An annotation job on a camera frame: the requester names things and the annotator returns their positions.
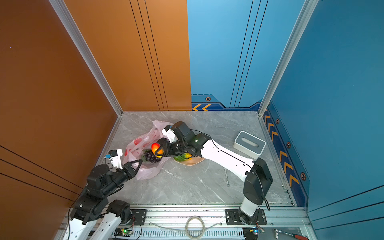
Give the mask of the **yellow red mango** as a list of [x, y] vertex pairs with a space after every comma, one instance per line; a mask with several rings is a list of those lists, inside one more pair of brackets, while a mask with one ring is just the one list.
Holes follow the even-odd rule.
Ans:
[[162, 158], [164, 156], [164, 148], [159, 143], [153, 143], [151, 150], [157, 158]]

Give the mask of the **purple grape bunch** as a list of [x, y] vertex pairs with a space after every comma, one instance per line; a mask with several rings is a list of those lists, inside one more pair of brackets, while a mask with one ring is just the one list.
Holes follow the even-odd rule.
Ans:
[[159, 163], [163, 157], [156, 156], [151, 150], [146, 150], [143, 152], [142, 160], [144, 162], [149, 162], [152, 164]]

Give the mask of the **pink printed plastic bag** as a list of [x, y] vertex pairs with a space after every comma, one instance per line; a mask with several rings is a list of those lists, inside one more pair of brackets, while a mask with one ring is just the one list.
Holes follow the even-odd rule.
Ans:
[[144, 160], [144, 154], [151, 151], [152, 144], [157, 142], [159, 139], [166, 137], [163, 135], [162, 130], [167, 125], [173, 125], [170, 122], [162, 121], [152, 121], [152, 123], [153, 127], [148, 133], [134, 139], [123, 151], [124, 158], [121, 160], [122, 165], [139, 159], [143, 160], [143, 163], [136, 175], [137, 180], [149, 180], [155, 177], [159, 174], [165, 162], [171, 159], [171, 157], [164, 157], [162, 159], [158, 158], [158, 161], [154, 163]]

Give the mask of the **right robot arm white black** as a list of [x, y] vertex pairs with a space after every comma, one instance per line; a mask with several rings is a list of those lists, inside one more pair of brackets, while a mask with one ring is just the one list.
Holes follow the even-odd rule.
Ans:
[[260, 157], [265, 141], [241, 131], [234, 147], [249, 155], [246, 158], [219, 145], [210, 135], [190, 129], [183, 121], [167, 125], [162, 133], [164, 137], [151, 146], [156, 157], [200, 157], [229, 170], [244, 183], [244, 200], [238, 209], [240, 221], [244, 225], [257, 224], [258, 208], [267, 204], [266, 196], [273, 183], [269, 167]]

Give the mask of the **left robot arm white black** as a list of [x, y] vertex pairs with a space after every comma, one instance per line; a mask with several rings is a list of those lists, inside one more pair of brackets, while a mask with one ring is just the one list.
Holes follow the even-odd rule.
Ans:
[[113, 238], [119, 225], [129, 225], [119, 231], [126, 234], [137, 223], [130, 204], [122, 200], [109, 203], [108, 197], [122, 190], [124, 184], [133, 179], [142, 165], [142, 160], [124, 164], [114, 172], [108, 165], [94, 167], [87, 177], [87, 185], [75, 200], [68, 213], [65, 240], [108, 240]]

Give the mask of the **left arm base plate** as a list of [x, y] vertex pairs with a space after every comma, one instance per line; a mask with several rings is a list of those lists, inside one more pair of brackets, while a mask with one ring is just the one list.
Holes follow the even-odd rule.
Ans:
[[147, 217], [147, 209], [131, 209], [131, 216], [126, 226], [143, 226]]

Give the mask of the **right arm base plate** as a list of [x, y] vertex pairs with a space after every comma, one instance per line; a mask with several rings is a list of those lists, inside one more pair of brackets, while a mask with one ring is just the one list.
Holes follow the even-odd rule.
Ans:
[[226, 223], [227, 225], [267, 225], [267, 218], [263, 209], [257, 209], [253, 216], [248, 216], [240, 209], [226, 209]]

